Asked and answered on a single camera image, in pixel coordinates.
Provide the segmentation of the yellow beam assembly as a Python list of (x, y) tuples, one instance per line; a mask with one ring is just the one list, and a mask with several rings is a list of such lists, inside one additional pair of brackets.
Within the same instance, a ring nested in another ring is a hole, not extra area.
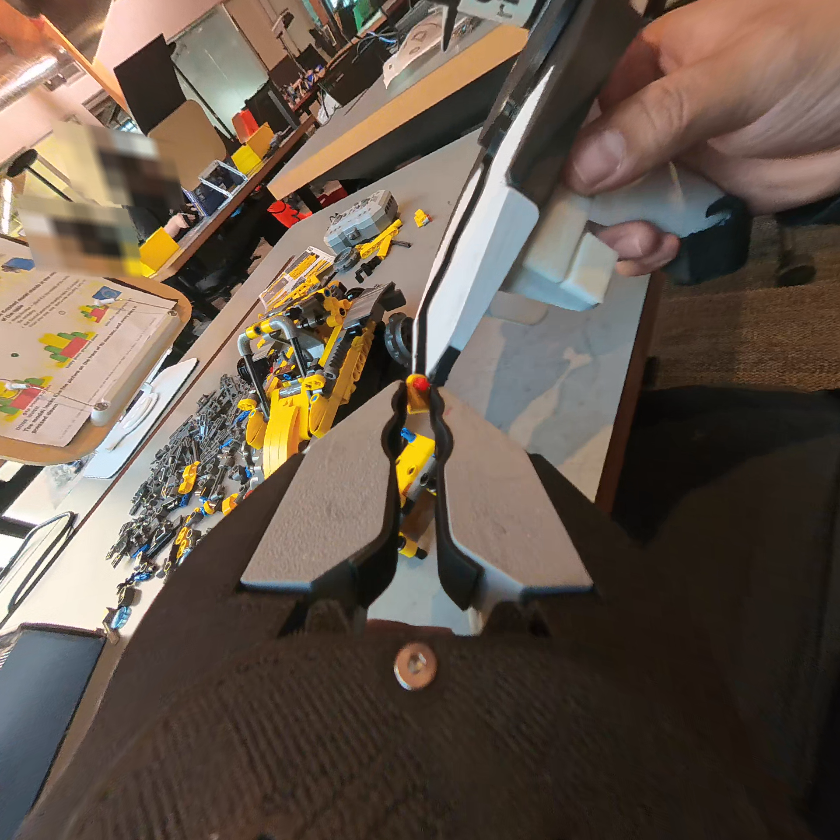
[(356, 250), (360, 259), (367, 260), (374, 256), (380, 257), (381, 259), (386, 257), (394, 237), (399, 234), (402, 226), (403, 221), (400, 218), (397, 218), (389, 227), (372, 240), (367, 243), (357, 245)]

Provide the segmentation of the yellow storage bin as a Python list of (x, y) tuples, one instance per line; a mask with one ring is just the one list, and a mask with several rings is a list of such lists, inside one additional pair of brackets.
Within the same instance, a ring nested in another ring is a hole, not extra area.
[(260, 168), (264, 158), (270, 151), (270, 146), (275, 133), (268, 124), (264, 122), (247, 141), (242, 144), (232, 155), (233, 167), (243, 175), (251, 175)]
[(178, 243), (163, 227), (156, 229), (140, 245), (141, 272), (144, 277), (152, 277), (179, 250)]

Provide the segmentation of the plywood panel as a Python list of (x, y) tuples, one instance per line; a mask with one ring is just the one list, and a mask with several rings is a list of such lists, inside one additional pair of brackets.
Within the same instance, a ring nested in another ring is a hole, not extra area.
[(222, 137), (194, 100), (185, 100), (147, 136), (174, 167), (185, 192), (194, 191), (208, 168), (228, 156)]

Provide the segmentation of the yellow toy brick car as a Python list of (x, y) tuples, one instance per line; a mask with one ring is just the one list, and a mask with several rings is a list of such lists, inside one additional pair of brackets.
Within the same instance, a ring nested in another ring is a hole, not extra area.
[(302, 283), (238, 337), (246, 442), (269, 477), (378, 392), (406, 362), (403, 291)]

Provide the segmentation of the silver air duct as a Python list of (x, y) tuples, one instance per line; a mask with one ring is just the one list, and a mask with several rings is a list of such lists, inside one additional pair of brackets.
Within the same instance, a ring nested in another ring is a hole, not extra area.
[(63, 51), (30, 59), (11, 54), (1, 56), (1, 110), (45, 84), (68, 62), (71, 59)]

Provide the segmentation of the yellow sticker sheet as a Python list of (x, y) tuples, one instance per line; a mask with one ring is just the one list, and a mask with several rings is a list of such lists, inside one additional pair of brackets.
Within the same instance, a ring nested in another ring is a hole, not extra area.
[(306, 285), (312, 278), (320, 278), (324, 273), (329, 273), (334, 260), (334, 254), (316, 246), (309, 246), (290, 258), (259, 294), (262, 311), (276, 309), (301, 284)]

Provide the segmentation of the long grey table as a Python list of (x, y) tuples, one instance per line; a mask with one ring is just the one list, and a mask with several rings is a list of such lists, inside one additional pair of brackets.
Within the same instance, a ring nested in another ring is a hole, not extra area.
[(378, 79), (316, 129), (269, 190), (284, 198), (324, 180), (373, 182), (480, 127), (526, 40), (523, 29), (483, 23), (389, 89)]

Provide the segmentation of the grey brick battery box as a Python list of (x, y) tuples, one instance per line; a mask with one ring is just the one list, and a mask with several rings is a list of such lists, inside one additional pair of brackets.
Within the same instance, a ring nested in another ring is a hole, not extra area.
[(396, 221), (398, 214), (398, 203), (392, 192), (379, 190), (331, 216), (323, 242), (338, 255), (381, 235)]

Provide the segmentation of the dark blue cardboard box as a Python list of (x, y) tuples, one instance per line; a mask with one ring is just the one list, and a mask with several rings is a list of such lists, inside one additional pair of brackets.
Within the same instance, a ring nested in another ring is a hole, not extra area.
[(22, 624), (1, 636), (1, 838), (39, 797), (106, 643), (103, 631)]

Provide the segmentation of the person's right hand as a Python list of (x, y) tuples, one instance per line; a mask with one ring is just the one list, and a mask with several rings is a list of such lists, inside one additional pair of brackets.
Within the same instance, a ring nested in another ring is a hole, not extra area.
[(610, 193), (678, 162), (754, 215), (838, 194), (839, 2), (702, 1), (616, 63), (563, 178)]

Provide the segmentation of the grey desk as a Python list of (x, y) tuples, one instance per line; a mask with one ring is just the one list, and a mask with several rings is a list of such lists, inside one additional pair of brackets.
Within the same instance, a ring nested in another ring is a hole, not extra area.
[[(128, 520), (131, 501), (150, 472), (156, 451), (195, 410), (196, 402), (233, 373), (235, 342), (260, 312), (257, 297), (292, 257), (322, 241), (331, 214), (382, 188), (395, 196), (403, 212), (400, 239), (411, 248), (393, 248), (371, 281), (394, 281), (414, 314), (458, 194), (476, 158), (472, 133), (441, 150), (383, 177), (322, 213), (294, 226), (259, 264), (248, 282), (206, 328), (190, 351), (199, 364), (153, 432), (143, 441), (119, 478), (99, 488), (85, 478), (67, 499), (67, 507), (87, 517), (34, 593), (9, 625), (49, 623), (92, 628), (102, 619), (116, 586), (129, 567), (113, 568), (105, 555)], [(433, 220), (417, 228), (413, 216), (422, 208)], [(634, 410), (639, 385), (623, 389), (627, 369), (647, 357), (649, 339), (638, 339), (640, 322), (652, 323), (643, 311), (647, 282), (618, 277), (604, 303), (589, 311), (552, 308), (542, 320), (526, 326), (483, 318), (461, 354), (448, 386), (488, 422), (528, 451), (543, 455), (594, 500), (605, 462), (617, 434), (620, 406)]]

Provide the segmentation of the black flat panel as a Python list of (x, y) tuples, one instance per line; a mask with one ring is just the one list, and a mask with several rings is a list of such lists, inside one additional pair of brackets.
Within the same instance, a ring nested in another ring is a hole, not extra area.
[(163, 35), (114, 67), (133, 121), (147, 135), (186, 101)]

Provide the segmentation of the yellow brick subassembly blue pins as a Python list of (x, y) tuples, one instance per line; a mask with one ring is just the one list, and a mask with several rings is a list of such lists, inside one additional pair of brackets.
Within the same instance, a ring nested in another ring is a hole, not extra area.
[(397, 549), (402, 559), (421, 562), (428, 556), (438, 463), (435, 441), (408, 427), (401, 430), (402, 450), (395, 462), (400, 501)]

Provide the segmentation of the wooden board with printed sheet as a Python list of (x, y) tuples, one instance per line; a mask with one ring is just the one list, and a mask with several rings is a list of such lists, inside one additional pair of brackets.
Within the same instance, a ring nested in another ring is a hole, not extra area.
[(192, 316), (144, 278), (37, 269), (2, 249), (1, 458), (54, 466), (91, 453)]

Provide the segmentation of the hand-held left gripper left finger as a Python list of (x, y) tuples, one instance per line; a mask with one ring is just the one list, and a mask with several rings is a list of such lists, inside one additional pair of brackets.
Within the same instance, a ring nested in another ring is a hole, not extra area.
[(406, 391), (391, 383), (307, 449), (240, 578), (244, 590), (366, 615), (396, 572)]

